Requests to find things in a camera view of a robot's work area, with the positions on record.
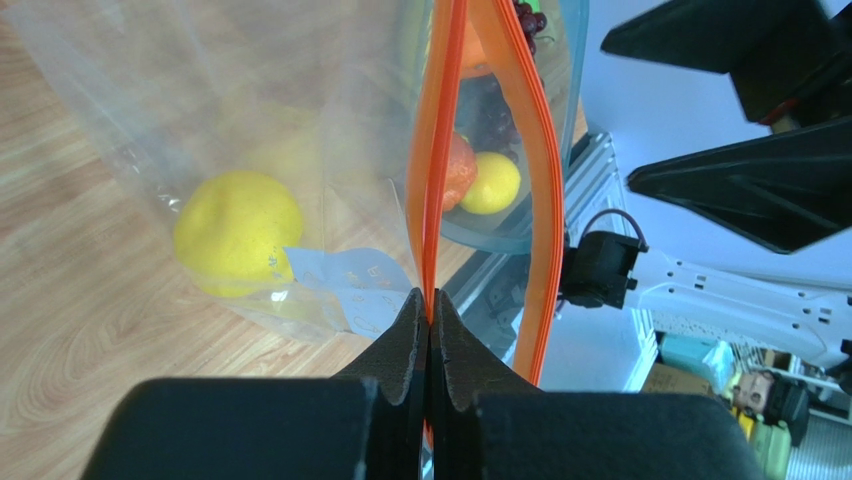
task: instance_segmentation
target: bunch of grapes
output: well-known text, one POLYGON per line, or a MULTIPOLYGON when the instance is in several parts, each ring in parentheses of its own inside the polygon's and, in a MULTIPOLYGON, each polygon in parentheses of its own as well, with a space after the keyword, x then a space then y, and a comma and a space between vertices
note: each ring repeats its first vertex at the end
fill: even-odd
MULTIPOLYGON (((518 16, 524 38, 527 40, 530 53, 535 56, 536 46, 534 37, 547 27, 547 17, 541 13, 533 13, 528 3, 512 0, 515 14, 518 16)), ((518 162, 518 154, 512 150, 512 145, 521 142, 521 136, 515 128, 512 112, 500 91, 500 84, 493 75, 466 80, 462 85, 462 95, 465 91, 472 93, 476 99, 475 105, 469 105, 477 112, 471 131, 468 133, 470 143, 477 152, 498 152, 518 162)))

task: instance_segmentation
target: wooden table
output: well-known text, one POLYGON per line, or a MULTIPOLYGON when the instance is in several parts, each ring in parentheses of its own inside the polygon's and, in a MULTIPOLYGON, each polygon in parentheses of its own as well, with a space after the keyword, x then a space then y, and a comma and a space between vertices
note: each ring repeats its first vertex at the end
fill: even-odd
MULTIPOLYGON (((144 379, 327 376, 369 343, 274 334, 195 289, 3 22, 0 178, 2 478, 79 476, 144 379)), ((441 248, 439 284, 471 254, 441 248)))

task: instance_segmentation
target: white wall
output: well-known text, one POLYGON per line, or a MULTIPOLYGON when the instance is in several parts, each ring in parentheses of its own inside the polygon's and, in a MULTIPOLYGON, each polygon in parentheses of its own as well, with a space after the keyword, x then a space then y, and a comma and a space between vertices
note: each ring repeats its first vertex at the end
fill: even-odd
MULTIPOLYGON (((623 177, 642 165, 769 133, 745 121, 727 76, 600 52, 612 27, 661 0, 590 3, 581 96, 589 122, 612 133, 623 177)), ((826 3, 833 14, 847 0, 826 3)), ((775 255, 682 208, 633 194, 627 202, 649 243, 670 254, 714 268, 852 290, 852 231, 793 255, 775 255)))

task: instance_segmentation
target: wire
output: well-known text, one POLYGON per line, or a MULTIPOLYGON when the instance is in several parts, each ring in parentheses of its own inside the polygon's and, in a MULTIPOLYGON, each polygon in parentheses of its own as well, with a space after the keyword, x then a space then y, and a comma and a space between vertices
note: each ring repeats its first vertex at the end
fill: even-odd
POLYGON ((596 213, 595 216, 592 217, 591 220, 589 220, 589 223, 586 224, 586 228, 583 229, 583 234, 580 235, 580 239, 582 240, 583 237, 585 237, 586 234, 589 233, 589 230, 591 230, 592 225, 594 225, 594 223, 599 218, 603 217, 604 215, 609 215, 609 214, 620 215, 625 220, 627 220, 627 223, 629 223, 630 226, 633 227, 633 230, 636 232, 636 236, 639 237, 639 246, 640 247, 645 247, 645 246, 648 245, 648 242, 645 240, 645 234, 642 232, 642 228, 639 227, 639 222, 637 222, 636 219, 633 218, 632 215, 630 215, 629 213, 625 212, 624 210, 621 210, 621 209, 618 209, 618 208, 607 208, 607 209, 601 210, 600 212, 596 213))

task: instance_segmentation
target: yellow lemon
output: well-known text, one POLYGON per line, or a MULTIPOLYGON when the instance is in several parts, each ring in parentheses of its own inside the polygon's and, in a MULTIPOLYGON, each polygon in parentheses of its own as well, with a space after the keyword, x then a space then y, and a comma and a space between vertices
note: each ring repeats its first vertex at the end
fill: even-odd
POLYGON ((175 256, 199 288, 241 297, 293 280, 284 247, 302 237, 302 214, 278 180, 233 171, 192 194, 174 229, 175 256))
POLYGON ((505 155, 494 152, 476 154, 476 175, 473 185, 459 203, 463 209, 477 215, 497 213, 515 201, 521 187, 521 172, 505 155))

